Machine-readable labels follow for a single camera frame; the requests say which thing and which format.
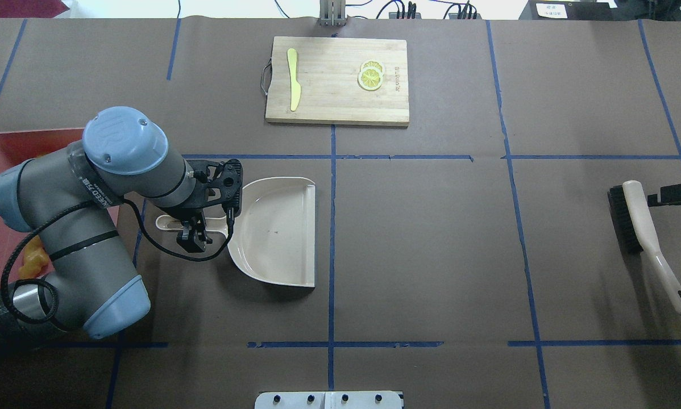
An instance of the wooden cutting board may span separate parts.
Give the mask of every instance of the wooden cutting board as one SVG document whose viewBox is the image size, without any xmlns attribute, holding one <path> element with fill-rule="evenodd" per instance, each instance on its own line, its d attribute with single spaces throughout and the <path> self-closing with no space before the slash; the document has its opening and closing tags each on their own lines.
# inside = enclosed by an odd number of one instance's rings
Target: wooden cutting board
<svg viewBox="0 0 681 409">
<path fill-rule="evenodd" d="M 290 110 L 288 49 L 297 50 L 301 98 Z M 385 65 L 378 90 L 358 85 L 366 60 Z M 409 81 L 405 40 L 275 37 L 272 80 L 267 95 L 267 122 L 350 124 L 406 127 Z"/>
</svg>

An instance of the lime slice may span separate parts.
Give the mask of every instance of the lime slice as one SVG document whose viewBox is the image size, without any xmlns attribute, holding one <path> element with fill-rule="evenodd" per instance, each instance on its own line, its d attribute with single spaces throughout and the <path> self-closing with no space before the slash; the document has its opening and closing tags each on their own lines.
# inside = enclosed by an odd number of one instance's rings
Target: lime slice
<svg viewBox="0 0 681 409">
<path fill-rule="evenodd" d="M 366 67 L 358 73 L 358 85 L 366 91 L 375 91 L 384 83 L 384 73 L 376 67 Z"/>
<path fill-rule="evenodd" d="M 361 71 L 366 67 L 374 67 L 381 71 L 381 74 L 385 72 L 384 63 L 376 60 L 366 60 L 361 64 Z"/>
</svg>

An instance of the white label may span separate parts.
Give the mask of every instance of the white label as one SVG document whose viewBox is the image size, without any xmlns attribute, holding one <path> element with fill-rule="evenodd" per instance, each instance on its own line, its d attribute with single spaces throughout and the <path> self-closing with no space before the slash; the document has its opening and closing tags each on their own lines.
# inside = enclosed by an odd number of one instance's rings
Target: white label
<svg viewBox="0 0 681 409">
<path fill-rule="evenodd" d="M 546 16 L 547 18 L 567 18 L 566 5 L 543 5 L 536 3 L 538 7 L 538 15 Z"/>
</svg>

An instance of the light blue cap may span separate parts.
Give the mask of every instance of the light blue cap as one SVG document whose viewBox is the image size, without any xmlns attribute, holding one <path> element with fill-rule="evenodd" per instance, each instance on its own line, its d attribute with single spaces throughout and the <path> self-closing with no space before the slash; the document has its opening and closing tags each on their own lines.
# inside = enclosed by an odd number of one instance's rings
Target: light blue cap
<svg viewBox="0 0 681 409">
<path fill-rule="evenodd" d="M 136 276 L 103 303 L 83 324 L 83 329 L 92 339 L 103 339 L 143 318 L 149 309 L 148 292 L 141 276 Z"/>
<path fill-rule="evenodd" d="M 114 106 L 85 125 L 83 150 L 104 171 L 141 174 L 166 158 L 169 141 L 164 131 L 138 109 Z"/>
<path fill-rule="evenodd" d="M 23 232 L 32 231 L 30 225 L 24 221 L 18 202 L 20 173 L 29 161 L 26 160 L 0 173 L 0 217 L 12 230 Z"/>
</svg>

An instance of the red cloth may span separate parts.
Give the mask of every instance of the red cloth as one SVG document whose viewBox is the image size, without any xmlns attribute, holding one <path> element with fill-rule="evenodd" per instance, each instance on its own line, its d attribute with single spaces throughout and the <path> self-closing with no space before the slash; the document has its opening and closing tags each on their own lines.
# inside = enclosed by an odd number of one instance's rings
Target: red cloth
<svg viewBox="0 0 681 409">
<path fill-rule="evenodd" d="M 60 0 L 0 0 L 1 18 L 54 18 L 68 7 Z"/>
</svg>

